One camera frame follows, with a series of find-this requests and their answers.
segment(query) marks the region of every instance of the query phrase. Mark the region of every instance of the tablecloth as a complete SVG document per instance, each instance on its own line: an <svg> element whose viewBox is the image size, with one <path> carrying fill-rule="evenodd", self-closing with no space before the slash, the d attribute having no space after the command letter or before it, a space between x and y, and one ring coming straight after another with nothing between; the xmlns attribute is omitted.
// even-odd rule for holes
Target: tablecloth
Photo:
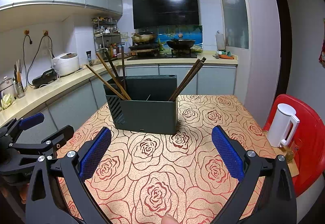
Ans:
<svg viewBox="0 0 325 224"><path fill-rule="evenodd" d="M58 150L58 157L77 151L106 126L111 145L85 185L113 223L159 224L166 212L179 223L210 223L238 184L211 141L213 127L221 125L230 138L259 156L276 155L233 95L178 96L178 123L175 135L117 130L105 104ZM81 218L64 179L59 180L71 213ZM242 218L251 214L262 184L260 178Z"/></svg>

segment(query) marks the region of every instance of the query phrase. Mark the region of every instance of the black range hood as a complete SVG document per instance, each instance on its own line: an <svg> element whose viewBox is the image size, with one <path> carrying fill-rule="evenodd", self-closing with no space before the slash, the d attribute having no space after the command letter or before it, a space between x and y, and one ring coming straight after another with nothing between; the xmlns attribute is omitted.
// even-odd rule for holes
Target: black range hood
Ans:
<svg viewBox="0 0 325 224"><path fill-rule="evenodd" d="M133 0L134 29L199 25L198 0Z"/></svg>

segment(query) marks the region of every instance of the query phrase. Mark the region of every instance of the red chair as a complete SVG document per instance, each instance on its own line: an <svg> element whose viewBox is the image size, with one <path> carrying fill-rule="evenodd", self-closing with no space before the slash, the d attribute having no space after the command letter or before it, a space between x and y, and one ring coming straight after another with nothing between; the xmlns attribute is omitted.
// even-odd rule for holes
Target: red chair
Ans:
<svg viewBox="0 0 325 224"><path fill-rule="evenodd" d="M292 178L296 196L300 196L325 170L325 126L318 114L306 103L287 94L281 94L275 99L263 130L269 130L279 103L292 106L300 119L293 136L293 140L300 138L303 143L295 156L299 175Z"/></svg>

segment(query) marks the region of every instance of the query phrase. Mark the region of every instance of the wok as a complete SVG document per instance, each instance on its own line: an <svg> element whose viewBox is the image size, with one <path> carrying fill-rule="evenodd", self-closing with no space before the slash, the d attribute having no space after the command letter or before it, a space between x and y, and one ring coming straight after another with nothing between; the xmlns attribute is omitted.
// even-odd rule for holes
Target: wok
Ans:
<svg viewBox="0 0 325 224"><path fill-rule="evenodd" d="M132 38L133 42L136 44L153 43L157 37L156 34L154 34L153 32L148 32L148 31L132 33L132 34L133 34L133 36L131 38Z"/></svg>
<svg viewBox="0 0 325 224"><path fill-rule="evenodd" d="M168 46L174 50L190 49L195 43L195 40L190 39L171 39L167 41Z"/></svg>

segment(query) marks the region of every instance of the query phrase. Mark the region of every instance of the kitchen counter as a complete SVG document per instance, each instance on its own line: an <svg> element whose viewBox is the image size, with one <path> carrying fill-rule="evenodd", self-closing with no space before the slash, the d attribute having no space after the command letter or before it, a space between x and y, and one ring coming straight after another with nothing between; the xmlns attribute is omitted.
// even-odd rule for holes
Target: kitchen counter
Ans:
<svg viewBox="0 0 325 224"><path fill-rule="evenodd" d="M230 64L237 65L238 57L234 55L234 59L216 59L213 57L214 51L205 51L202 54L198 54L198 58L206 57L205 64ZM143 59L143 60L125 60L126 66L131 65L154 65L154 64L193 64L197 58L169 58L169 59ZM116 60L113 62L116 67L122 65L121 60ZM97 73L105 72L105 68L102 64L96 65L93 69ZM26 95L17 99L11 106L7 109L0 111L0 126L3 126L8 121L13 118L21 118L30 111L32 111L37 106L46 102L47 100L53 98L59 93L79 84L87 79L93 77L94 74L89 69L82 69L78 72L61 77L59 80L51 83L48 86L42 88L34 89L33 87L28 87L26 90Z"/></svg>

